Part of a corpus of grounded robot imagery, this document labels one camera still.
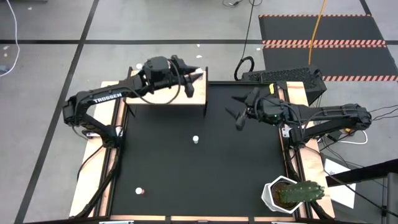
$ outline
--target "black table surface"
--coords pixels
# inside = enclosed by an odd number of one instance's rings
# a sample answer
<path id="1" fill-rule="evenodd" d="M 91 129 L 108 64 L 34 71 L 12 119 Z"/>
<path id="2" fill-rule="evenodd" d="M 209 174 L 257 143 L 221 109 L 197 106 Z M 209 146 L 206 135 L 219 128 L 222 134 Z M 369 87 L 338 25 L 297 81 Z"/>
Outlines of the black table surface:
<path id="1" fill-rule="evenodd" d="M 277 127 L 248 120 L 237 131 L 224 110 L 242 111 L 230 96 L 252 89 L 210 85 L 205 118 L 202 106 L 132 106 L 136 117 L 128 115 L 111 214 L 291 216 L 261 200 L 264 184 L 286 175 Z M 137 195 L 137 187 L 145 194 Z"/>

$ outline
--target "black floor mat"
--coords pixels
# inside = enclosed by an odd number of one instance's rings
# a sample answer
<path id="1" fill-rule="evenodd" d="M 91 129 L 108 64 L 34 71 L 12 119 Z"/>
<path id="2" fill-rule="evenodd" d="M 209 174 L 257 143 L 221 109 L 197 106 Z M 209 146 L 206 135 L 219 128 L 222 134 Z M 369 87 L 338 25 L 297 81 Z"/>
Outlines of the black floor mat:
<path id="1" fill-rule="evenodd" d="M 259 17 L 263 40 L 310 40 L 317 22 L 312 15 L 263 15 Z M 322 16 L 317 40 L 382 40 L 371 16 Z"/>
<path id="2" fill-rule="evenodd" d="M 268 47 L 263 49 L 267 70 L 304 67 L 308 65 L 308 48 Z M 333 81 L 362 79 L 381 81 L 396 77 L 398 71 L 385 45 L 382 47 L 314 48 L 312 65 Z"/>
<path id="3" fill-rule="evenodd" d="M 270 211 L 261 200 L 264 184 L 285 175 L 278 129 L 250 120 L 239 132 L 224 110 L 243 110 L 230 96 L 252 88 L 210 86 L 206 118 L 197 106 L 137 106 L 127 124 L 111 214 L 291 216 Z M 145 194 L 136 195 L 136 187 Z"/>

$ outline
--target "potted cactus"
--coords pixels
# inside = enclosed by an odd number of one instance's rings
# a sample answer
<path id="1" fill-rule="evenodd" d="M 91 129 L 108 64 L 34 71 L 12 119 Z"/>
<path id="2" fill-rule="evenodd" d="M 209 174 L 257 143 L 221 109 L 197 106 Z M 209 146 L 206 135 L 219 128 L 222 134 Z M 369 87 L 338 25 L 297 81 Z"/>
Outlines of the potted cactus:
<path id="1" fill-rule="evenodd" d="M 303 202 L 312 202 L 325 196 L 324 187 L 316 182 L 297 183 L 284 176 L 264 186 L 261 199 L 273 212 L 293 213 Z"/>

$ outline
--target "yellow cable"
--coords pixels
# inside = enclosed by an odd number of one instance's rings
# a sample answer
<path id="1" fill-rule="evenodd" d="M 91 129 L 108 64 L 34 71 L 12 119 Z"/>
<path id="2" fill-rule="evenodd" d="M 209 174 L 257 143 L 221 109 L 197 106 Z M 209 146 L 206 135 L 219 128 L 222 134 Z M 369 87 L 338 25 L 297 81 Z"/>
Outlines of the yellow cable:
<path id="1" fill-rule="evenodd" d="M 315 24 L 315 28 L 314 28 L 313 33 L 312 33 L 312 39 L 311 39 L 311 43 L 310 43 L 310 54 L 308 55 L 308 65 L 311 65 L 311 54 L 312 54 L 313 40 L 315 39 L 315 34 L 317 33 L 319 21 L 321 20 L 321 16 L 322 16 L 322 13 L 323 13 L 323 9 L 326 6 L 326 2 L 327 2 L 327 0 L 323 0 L 322 8 L 321 8 L 321 11 L 319 12 L 317 23 Z"/>

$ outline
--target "white paper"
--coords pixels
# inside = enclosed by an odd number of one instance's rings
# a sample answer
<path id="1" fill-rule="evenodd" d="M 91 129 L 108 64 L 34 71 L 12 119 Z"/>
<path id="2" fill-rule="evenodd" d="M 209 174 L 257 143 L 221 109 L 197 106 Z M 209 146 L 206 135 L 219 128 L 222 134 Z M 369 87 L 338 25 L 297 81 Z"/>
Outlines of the white paper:
<path id="1" fill-rule="evenodd" d="M 342 166 L 338 163 L 335 163 L 329 159 L 325 160 L 325 171 L 328 172 L 330 175 L 338 174 L 341 172 L 349 171 L 349 168 Z M 353 190 L 355 190 L 356 184 L 349 184 Z M 354 208 L 355 202 L 355 193 L 352 192 L 349 188 L 344 185 L 336 186 L 336 187 L 329 187 L 330 197 L 335 202 L 343 204 L 349 208 Z"/>

